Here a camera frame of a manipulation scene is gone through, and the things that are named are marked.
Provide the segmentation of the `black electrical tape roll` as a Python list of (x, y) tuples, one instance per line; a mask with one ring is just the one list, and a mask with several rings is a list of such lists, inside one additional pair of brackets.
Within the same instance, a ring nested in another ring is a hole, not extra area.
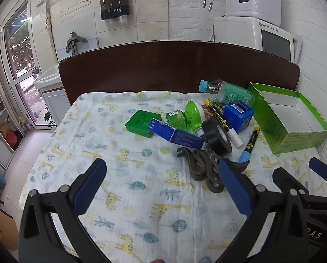
[(215, 117), (203, 121), (203, 131), (204, 137), (217, 155), (223, 156), (232, 152), (229, 136)]

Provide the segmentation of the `blue plastic square box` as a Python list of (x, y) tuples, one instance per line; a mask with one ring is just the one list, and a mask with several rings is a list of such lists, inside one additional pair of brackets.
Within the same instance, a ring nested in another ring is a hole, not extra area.
[(248, 127), (253, 115), (254, 110), (249, 105), (236, 100), (224, 106), (222, 117), (239, 134)]

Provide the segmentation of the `dark rubber snake toy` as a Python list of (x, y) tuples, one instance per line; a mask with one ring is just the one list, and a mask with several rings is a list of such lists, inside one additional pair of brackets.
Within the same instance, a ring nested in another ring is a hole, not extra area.
[(219, 194), (225, 189), (225, 185), (218, 174), (218, 167), (222, 160), (226, 160), (238, 173), (245, 171), (250, 164), (250, 160), (242, 163), (233, 162), (215, 153), (210, 156), (205, 151), (191, 151), (185, 147), (177, 148), (177, 153), (177, 157), (184, 157), (187, 160), (190, 176), (197, 182), (205, 181), (208, 190), (215, 194)]

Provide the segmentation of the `red playing card box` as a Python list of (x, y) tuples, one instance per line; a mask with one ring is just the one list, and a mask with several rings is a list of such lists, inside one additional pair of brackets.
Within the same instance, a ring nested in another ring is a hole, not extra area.
[[(219, 113), (220, 116), (223, 115), (224, 106), (222, 104), (218, 103), (217, 101), (212, 101), (212, 106), (214, 106), (215, 110)], [(203, 105), (202, 108), (204, 110), (206, 119), (215, 117), (215, 114), (211, 108), (206, 105)]]

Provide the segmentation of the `blue medicine carton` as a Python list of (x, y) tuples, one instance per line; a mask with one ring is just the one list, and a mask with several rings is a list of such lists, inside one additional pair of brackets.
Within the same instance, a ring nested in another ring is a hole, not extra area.
[(148, 130), (173, 144), (193, 148), (195, 150), (212, 151), (210, 145), (204, 138), (174, 128), (155, 118), (150, 120)]

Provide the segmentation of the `small green box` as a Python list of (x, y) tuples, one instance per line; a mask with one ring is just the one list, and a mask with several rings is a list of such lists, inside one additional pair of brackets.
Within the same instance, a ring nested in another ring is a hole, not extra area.
[(151, 119), (162, 120), (160, 114), (148, 112), (145, 110), (138, 110), (125, 124), (126, 129), (129, 132), (137, 134), (142, 137), (150, 138), (153, 135), (148, 127)]

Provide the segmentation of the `cardboard box on floor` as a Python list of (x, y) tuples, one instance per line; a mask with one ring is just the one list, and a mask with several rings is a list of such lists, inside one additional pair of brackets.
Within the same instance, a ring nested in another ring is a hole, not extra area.
[(18, 229), (16, 222), (0, 211), (0, 240), (9, 251), (18, 249)]

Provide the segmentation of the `marker with blue cap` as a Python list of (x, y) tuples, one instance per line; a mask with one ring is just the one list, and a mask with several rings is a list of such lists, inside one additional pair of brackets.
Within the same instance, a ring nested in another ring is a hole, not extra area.
[(242, 152), (241, 156), (239, 157), (239, 160), (238, 160), (239, 163), (245, 163), (250, 160), (251, 152), (252, 152), (254, 145), (256, 143), (256, 140), (259, 136), (259, 132), (260, 132), (260, 128), (258, 126), (256, 126), (251, 134), (251, 137), (250, 137), (244, 151)]

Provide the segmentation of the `green open cardboard box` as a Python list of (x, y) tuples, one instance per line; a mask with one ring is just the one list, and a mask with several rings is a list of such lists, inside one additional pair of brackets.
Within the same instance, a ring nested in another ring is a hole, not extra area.
[(254, 118), (273, 154), (319, 147), (327, 139), (327, 122), (298, 91), (250, 83)]

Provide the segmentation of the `marker with white cap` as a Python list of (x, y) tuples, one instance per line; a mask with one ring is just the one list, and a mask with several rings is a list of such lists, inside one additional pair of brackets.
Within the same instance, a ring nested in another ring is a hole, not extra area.
[(216, 117), (216, 119), (220, 122), (222, 127), (226, 130), (227, 135), (229, 136), (230, 140), (233, 142), (236, 148), (240, 148), (243, 145), (243, 141), (239, 137), (239, 135), (236, 133), (236, 131), (231, 128), (227, 121), (222, 117), (222, 113), (218, 110), (218, 107), (216, 107), (212, 101), (208, 98), (204, 99), (204, 105), (212, 111), (213, 115)]

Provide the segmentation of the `clear bottle green label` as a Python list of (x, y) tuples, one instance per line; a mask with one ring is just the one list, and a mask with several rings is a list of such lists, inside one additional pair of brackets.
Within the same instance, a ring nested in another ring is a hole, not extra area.
[(252, 95), (247, 89), (222, 80), (201, 80), (199, 84), (199, 92), (213, 94), (215, 100), (223, 105), (239, 100), (252, 107), (255, 99), (254, 95)]

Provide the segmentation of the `giraffe print white cloth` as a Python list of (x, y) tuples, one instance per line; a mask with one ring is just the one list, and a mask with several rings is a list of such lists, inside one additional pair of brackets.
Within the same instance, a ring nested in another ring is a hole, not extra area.
[[(22, 209), (32, 189), (56, 192), (100, 158), (107, 175), (79, 219), (109, 262), (218, 262), (247, 217), (239, 213), (226, 187), (215, 194), (205, 181), (190, 176), (187, 160), (177, 157), (177, 148), (184, 146), (154, 133), (142, 137), (125, 127), (138, 110), (160, 114), (168, 124), (166, 113), (184, 111), (189, 100), (203, 106), (206, 98), (170, 91), (82, 94), (30, 171), (21, 193)], [(253, 117), (241, 133), (243, 145), (231, 145), (232, 152), (220, 157), (238, 162), (256, 126), (260, 128)], [(315, 152), (313, 147), (273, 154), (260, 129), (250, 164), (241, 173), (254, 185), (280, 192), (272, 174), (284, 168), (309, 194), (327, 197), (327, 181), (309, 167)], [(75, 255), (58, 216), (51, 217), (64, 248)], [(261, 250), (274, 217), (268, 214), (251, 255)]]

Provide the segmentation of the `white shelf unit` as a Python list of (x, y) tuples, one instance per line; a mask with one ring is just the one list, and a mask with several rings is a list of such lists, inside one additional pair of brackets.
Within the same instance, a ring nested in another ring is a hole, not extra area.
[(2, 173), (6, 173), (23, 140), (24, 134), (8, 111), (0, 91), (0, 171)]

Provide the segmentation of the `white appliance with screen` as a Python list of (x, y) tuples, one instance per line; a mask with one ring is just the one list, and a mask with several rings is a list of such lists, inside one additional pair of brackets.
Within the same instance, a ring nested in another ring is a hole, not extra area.
[(253, 17), (216, 17), (213, 33), (216, 42), (263, 51), (298, 63), (302, 41), (296, 34)]

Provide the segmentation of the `white sink cabinet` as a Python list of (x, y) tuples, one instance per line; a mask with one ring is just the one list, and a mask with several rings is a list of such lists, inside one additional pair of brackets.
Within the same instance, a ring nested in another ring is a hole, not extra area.
[(59, 65), (56, 64), (34, 81), (51, 113), (57, 126), (62, 122), (71, 105), (59, 74)]

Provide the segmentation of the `dark brown headboard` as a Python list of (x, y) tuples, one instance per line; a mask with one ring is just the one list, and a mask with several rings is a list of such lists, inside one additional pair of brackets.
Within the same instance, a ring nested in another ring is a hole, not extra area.
[(58, 66), (73, 103), (90, 92), (178, 91), (196, 93), (201, 80), (247, 88), (261, 83), (295, 90), (300, 67), (259, 50), (227, 43), (167, 40), (92, 50)]

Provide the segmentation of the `grey faucet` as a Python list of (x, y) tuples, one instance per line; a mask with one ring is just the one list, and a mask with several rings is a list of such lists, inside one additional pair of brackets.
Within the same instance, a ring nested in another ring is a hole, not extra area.
[(70, 38), (67, 41), (66, 53), (71, 53), (72, 55), (78, 54), (77, 44), (78, 43), (87, 43), (87, 39), (77, 35), (76, 32), (70, 33)]

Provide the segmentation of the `glass door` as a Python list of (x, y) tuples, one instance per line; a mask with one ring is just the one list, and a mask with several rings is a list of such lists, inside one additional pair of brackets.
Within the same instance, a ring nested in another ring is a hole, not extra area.
[(31, 0), (19, 0), (0, 26), (0, 57), (4, 84), (17, 116), (35, 130), (48, 130), (42, 93), (34, 85), (41, 75), (32, 30)]

